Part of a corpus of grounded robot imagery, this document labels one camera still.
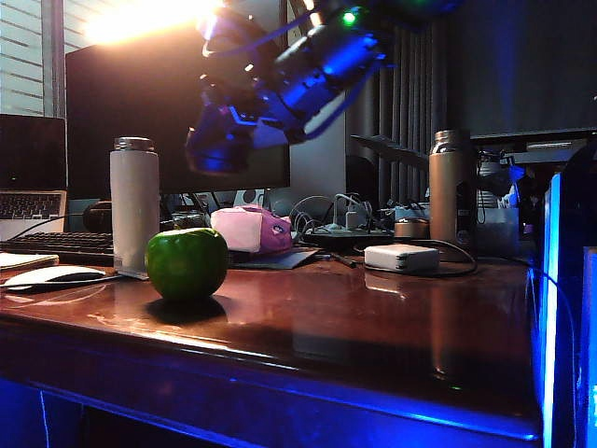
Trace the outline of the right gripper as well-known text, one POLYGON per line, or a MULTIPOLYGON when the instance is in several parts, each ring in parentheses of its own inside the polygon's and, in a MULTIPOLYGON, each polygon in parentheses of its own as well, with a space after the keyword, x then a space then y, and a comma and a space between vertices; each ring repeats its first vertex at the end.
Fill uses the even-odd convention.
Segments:
POLYGON ((382 53, 381 37, 370 30, 341 21, 320 25, 273 65, 273 90, 298 123, 257 120, 228 103, 217 86, 207 86, 201 89, 199 131, 212 135, 255 131, 257 146, 315 140, 340 116, 336 103, 327 104, 357 83, 382 53))

